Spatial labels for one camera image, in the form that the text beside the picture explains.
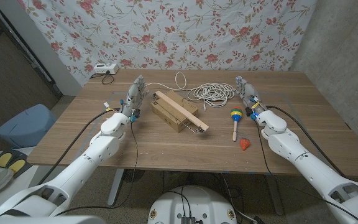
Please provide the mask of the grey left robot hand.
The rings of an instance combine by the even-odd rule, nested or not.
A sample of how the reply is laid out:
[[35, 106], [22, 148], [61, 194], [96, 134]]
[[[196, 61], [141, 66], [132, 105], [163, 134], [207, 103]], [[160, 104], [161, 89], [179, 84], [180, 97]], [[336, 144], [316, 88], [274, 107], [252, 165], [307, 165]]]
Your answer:
[[145, 88], [144, 77], [139, 75], [129, 87], [126, 98], [121, 106], [121, 113], [126, 115], [132, 123], [139, 118], [143, 99], [149, 94], [149, 91], [145, 90]]

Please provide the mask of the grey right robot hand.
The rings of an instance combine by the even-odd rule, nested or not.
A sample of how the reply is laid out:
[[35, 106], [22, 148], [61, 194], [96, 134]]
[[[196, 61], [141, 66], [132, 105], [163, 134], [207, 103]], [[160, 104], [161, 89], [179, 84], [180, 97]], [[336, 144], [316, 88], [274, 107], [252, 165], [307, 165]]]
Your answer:
[[252, 120], [256, 120], [259, 114], [267, 110], [267, 107], [262, 102], [261, 97], [254, 86], [245, 78], [237, 76], [236, 85], [236, 93], [240, 96], [243, 104], [246, 106], [246, 115]]

